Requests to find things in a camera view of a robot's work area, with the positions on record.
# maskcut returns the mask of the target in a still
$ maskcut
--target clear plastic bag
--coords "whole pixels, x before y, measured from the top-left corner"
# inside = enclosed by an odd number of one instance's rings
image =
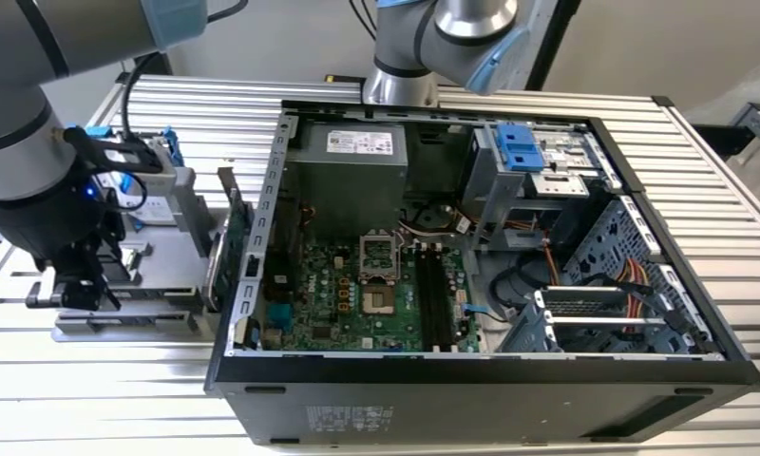
[[[760,66],[721,98],[689,110],[685,117],[693,124],[727,125],[750,102],[760,103]]]

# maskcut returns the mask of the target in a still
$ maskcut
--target open computer tower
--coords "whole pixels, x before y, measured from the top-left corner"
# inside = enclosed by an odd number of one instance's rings
[[[258,444],[643,441],[760,386],[601,119],[286,102],[246,232]]]

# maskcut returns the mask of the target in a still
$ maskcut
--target gray power supply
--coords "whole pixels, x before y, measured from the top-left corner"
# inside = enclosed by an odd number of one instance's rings
[[[403,204],[408,153],[402,125],[312,123],[303,148],[288,152],[302,203],[315,208],[318,238],[358,237],[392,229]]]

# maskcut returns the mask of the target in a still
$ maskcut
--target blue component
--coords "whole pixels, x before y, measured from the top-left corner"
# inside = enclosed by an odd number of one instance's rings
[[[132,187],[132,182],[135,182],[136,180],[132,179],[132,176],[130,176],[128,174],[124,173],[124,175],[122,176],[122,184],[119,185],[119,188],[122,190],[123,193],[128,194],[130,193],[130,188]]]
[[[86,132],[91,138],[100,140],[114,135],[114,128],[111,126],[90,126],[86,128]]]
[[[140,0],[140,6],[159,50],[166,51],[206,31],[207,0]]]
[[[511,171],[538,172],[545,170],[545,155],[535,144],[533,130],[523,123],[501,123],[498,147],[505,154],[507,169]]]
[[[378,0],[378,8],[399,7],[415,2],[422,2],[422,0]]]
[[[479,95],[490,95],[506,84],[519,66],[522,48],[530,38],[530,29],[518,27],[502,39],[487,61],[473,73],[466,87]]]
[[[267,325],[286,333],[292,328],[292,305],[287,303],[271,304],[267,308]]]
[[[178,139],[178,133],[168,126],[164,131],[164,138],[168,141],[168,148],[172,152],[172,164],[179,167],[186,167],[187,162],[183,159],[183,153],[180,152],[180,140]]]
[[[474,306],[471,304],[463,304],[462,305],[462,312],[474,312],[474,313],[481,313],[481,314],[489,314],[491,312],[491,309],[485,307],[485,306]]]

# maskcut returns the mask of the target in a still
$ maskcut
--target slotted aluminum surface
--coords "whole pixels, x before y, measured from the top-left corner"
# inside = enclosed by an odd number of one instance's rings
[[[95,124],[119,126],[119,87]],[[356,85],[282,85],[146,77],[134,93],[136,129],[179,132],[198,188],[223,203],[215,172],[234,165],[255,200],[282,99],[356,103]],[[760,369],[760,212],[675,109],[650,98],[443,89],[443,107],[601,117]],[[78,454],[639,454],[760,455],[760,392],[642,445],[254,447],[223,400],[203,393],[211,344],[51,340],[54,311],[22,304],[31,259],[0,248],[0,453]]]

